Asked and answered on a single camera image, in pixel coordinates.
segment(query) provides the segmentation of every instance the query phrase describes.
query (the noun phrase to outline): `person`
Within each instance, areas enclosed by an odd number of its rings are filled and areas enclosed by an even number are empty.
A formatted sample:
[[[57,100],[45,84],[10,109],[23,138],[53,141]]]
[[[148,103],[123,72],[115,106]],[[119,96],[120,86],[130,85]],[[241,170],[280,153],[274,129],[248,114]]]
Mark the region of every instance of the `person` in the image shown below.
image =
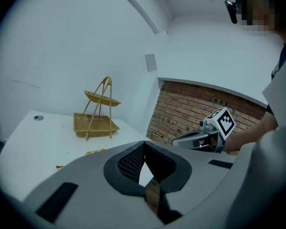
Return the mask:
[[[276,33],[284,42],[279,62],[272,71],[272,79],[286,60],[286,0],[235,0],[236,7],[248,25],[258,30]],[[256,142],[265,133],[277,128],[276,118],[268,106],[262,120],[251,128],[232,133],[226,140],[224,151],[239,151],[247,143]]]

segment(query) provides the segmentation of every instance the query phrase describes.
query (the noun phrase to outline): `white marker cube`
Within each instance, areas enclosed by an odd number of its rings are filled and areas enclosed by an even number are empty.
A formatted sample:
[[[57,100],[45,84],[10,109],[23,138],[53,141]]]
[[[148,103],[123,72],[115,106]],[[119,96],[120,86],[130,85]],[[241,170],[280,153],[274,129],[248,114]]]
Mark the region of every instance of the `white marker cube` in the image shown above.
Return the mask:
[[[234,119],[226,107],[215,110],[207,118],[205,118],[205,120],[207,124],[212,124],[216,129],[219,130],[224,141],[235,128]]]

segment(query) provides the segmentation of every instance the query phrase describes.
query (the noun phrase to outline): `black sleeve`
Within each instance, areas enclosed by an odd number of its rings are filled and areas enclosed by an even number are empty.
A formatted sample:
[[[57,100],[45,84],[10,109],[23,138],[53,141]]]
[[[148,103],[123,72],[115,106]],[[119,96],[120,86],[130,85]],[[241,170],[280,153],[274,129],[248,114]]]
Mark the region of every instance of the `black sleeve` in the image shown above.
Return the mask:
[[[269,105],[267,105],[266,112],[268,112],[268,113],[270,113],[270,114],[272,114],[272,115],[273,115],[273,112],[272,112],[272,110],[271,110],[271,108],[270,108],[270,106],[269,106]]]

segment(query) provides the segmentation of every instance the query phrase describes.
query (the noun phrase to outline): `brick wall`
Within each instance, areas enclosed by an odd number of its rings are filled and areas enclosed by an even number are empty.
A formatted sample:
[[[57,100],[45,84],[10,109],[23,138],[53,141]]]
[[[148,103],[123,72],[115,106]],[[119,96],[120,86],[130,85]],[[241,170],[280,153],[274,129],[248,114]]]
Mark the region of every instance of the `brick wall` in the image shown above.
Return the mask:
[[[236,127],[246,130],[258,123],[266,109],[244,98],[208,87],[165,82],[147,130],[147,137],[163,143],[197,130],[199,122],[215,109],[227,107]]]

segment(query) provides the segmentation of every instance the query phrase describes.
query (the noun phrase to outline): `forearm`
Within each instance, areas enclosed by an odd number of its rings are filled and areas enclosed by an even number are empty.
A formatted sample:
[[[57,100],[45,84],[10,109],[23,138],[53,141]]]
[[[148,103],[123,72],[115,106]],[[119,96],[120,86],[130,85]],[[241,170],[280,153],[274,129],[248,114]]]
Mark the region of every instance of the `forearm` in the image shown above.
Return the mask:
[[[225,151],[239,151],[243,145],[256,142],[265,133],[274,130],[276,127],[276,119],[273,115],[266,112],[259,123],[242,132],[231,134],[226,141]]]

